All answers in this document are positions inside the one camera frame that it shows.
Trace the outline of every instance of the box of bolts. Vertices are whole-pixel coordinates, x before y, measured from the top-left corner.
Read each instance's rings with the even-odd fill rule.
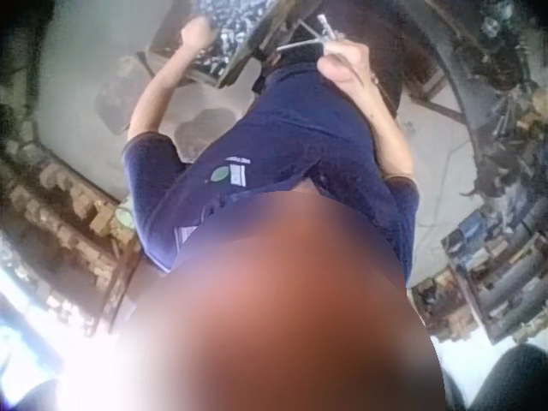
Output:
[[[198,0],[197,13],[209,18],[217,39],[194,61],[193,80],[217,84],[277,0]]]

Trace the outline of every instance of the white stripe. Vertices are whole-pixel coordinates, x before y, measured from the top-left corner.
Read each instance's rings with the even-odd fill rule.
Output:
[[[242,167],[241,167],[241,186],[242,186],[242,187],[247,187],[247,182],[246,182],[246,166],[245,166],[245,165],[242,165]]]
[[[230,165],[230,184],[240,187],[245,187],[247,185],[246,167],[244,165]]]

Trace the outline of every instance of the shirt sleeve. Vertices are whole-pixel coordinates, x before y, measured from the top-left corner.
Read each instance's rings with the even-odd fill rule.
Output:
[[[413,268],[414,232],[419,209],[419,190],[415,183],[406,177],[388,179],[386,186],[392,192],[396,206],[402,216],[401,263],[406,274],[405,281],[409,280]]]
[[[138,135],[129,141],[122,157],[136,226],[145,240],[142,237],[146,237],[153,213],[187,165],[179,159],[171,139],[158,133]]]

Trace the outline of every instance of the metal tool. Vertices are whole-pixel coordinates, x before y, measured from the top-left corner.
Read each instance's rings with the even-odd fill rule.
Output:
[[[302,47],[303,45],[319,45],[319,44],[323,44],[323,42],[318,39],[300,41],[298,43],[292,43],[291,45],[282,45],[278,47],[276,51],[290,50],[290,49],[294,49],[295,47]]]
[[[333,27],[329,24],[327,21],[327,17],[325,15],[319,15],[318,16],[319,24],[321,24],[324,28],[324,31],[327,33],[327,36],[331,41],[337,40],[337,35],[335,34],[335,30],[333,30]]]
[[[301,26],[306,28],[306,30],[310,34],[312,34],[312,36],[314,36],[316,39],[318,39],[322,44],[327,43],[327,39],[324,36],[319,35],[319,33],[316,30],[314,30],[313,28],[308,26],[303,20],[299,20],[299,23],[301,24]]]

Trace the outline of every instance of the shirt logo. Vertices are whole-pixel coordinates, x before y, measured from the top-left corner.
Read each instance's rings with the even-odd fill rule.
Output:
[[[225,165],[223,167],[219,167],[215,171],[213,171],[213,174],[211,174],[210,181],[211,182],[221,182],[225,178],[227,178],[230,174],[230,168]]]

